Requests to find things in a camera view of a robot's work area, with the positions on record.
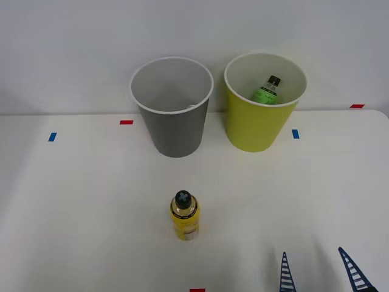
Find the white wall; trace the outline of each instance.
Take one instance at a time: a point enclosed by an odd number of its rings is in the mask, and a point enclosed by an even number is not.
[[[183,55],[222,71],[240,52],[293,58],[309,89],[300,109],[365,103],[389,113],[386,0],[0,0],[0,113],[137,112],[142,63]]]

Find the bottle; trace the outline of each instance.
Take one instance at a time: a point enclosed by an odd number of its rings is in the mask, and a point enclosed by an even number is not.
[[[191,240],[199,233],[200,206],[186,190],[179,191],[171,200],[170,215],[180,239]]]
[[[281,79],[271,75],[267,83],[260,89],[257,89],[251,100],[253,102],[264,103],[265,105],[274,105],[277,100],[277,87]]]

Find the yellow bottle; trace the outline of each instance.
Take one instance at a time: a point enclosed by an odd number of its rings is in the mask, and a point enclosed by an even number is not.
[[[179,191],[171,200],[170,215],[180,239],[191,240],[199,233],[200,205],[186,190]]]

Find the cup rim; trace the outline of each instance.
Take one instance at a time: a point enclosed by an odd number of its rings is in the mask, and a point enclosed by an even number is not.
[[[208,76],[210,77],[210,80],[211,80],[211,87],[210,87],[210,90],[208,92],[208,94],[205,96],[205,98],[203,100],[201,100],[199,103],[197,103],[196,105],[194,106],[191,106],[189,108],[186,108],[186,109],[182,109],[180,111],[157,111],[155,109],[152,109],[152,108],[149,108],[143,104],[141,104],[134,96],[133,94],[133,89],[131,88],[131,85],[134,81],[134,78],[135,76],[143,69],[145,68],[146,66],[152,64],[152,63],[155,63],[155,62],[158,62],[158,61],[162,61],[162,60],[168,60],[168,59],[178,59],[178,60],[185,60],[185,61],[189,61],[189,62],[192,62],[192,63],[195,63],[197,65],[199,65],[200,67],[202,67],[206,73],[208,73]],[[133,101],[135,101],[135,103],[143,108],[144,110],[147,110],[149,112],[152,112],[152,113],[155,113],[155,114],[183,114],[183,113],[187,113],[189,111],[193,111],[195,110],[196,108],[200,107],[201,105],[203,105],[208,99],[209,97],[211,96],[211,93],[213,91],[213,76],[211,74],[211,72],[209,71],[209,69],[207,67],[205,67],[203,64],[201,64],[200,62],[196,61],[196,60],[193,60],[193,59],[190,59],[190,58],[187,58],[187,57],[178,57],[178,56],[169,56],[169,57],[162,57],[162,58],[157,58],[157,59],[153,59],[149,62],[147,62],[146,64],[144,64],[143,66],[139,67],[138,69],[136,69],[136,71],[133,73],[133,76],[131,77],[130,81],[129,81],[129,91],[131,93],[131,96],[133,98]]]
[[[295,65],[297,68],[299,68],[299,70],[301,70],[301,73],[303,74],[304,78],[305,78],[305,83],[306,83],[306,86],[305,86],[305,89],[303,91],[303,93],[298,97],[296,98],[295,100],[292,100],[291,102],[287,102],[287,103],[281,103],[279,105],[267,105],[267,104],[263,104],[263,103],[258,103],[258,102],[253,102],[243,96],[241,96],[240,94],[238,94],[230,85],[228,79],[227,79],[227,71],[229,69],[229,67],[231,66],[232,63],[234,63],[236,60],[240,59],[240,58],[243,58],[243,57],[246,57],[248,55],[273,55],[273,56],[276,56],[276,57],[279,57],[279,58],[282,58],[284,60],[287,60],[289,62],[291,62],[293,65]],[[247,102],[247,103],[251,103],[252,105],[256,105],[256,106],[263,106],[265,108],[282,108],[282,107],[285,107],[285,106],[288,106],[288,105],[292,105],[296,102],[298,102],[300,100],[300,98],[304,95],[305,91],[306,91],[306,87],[307,87],[307,84],[308,84],[308,79],[306,78],[306,75],[304,73],[304,71],[302,70],[302,68],[300,68],[296,63],[294,63],[292,60],[284,57],[284,56],[281,56],[281,55],[277,55],[277,54],[272,54],[272,53],[268,53],[268,52],[264,52],[264,51],[251,51],[251,52],[247,52],[247,53],[243,53],[241,55],[238,55],[237,57],[235,57],[234,59],[232,59],[228,64],[227,66],[225,67],[224,69],[224,82],[225,84],[227,85],[228,89],[231,90],[231,92],[239,97],[241,100]]]

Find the green bottle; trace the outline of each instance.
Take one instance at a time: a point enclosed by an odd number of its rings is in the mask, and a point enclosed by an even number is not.
[[[281,79],[271,75],[267,83],[260,89],[257,89],[251,100],[253,102],[263,103],[265,105],[274,105],[277,101],[277,87]]]

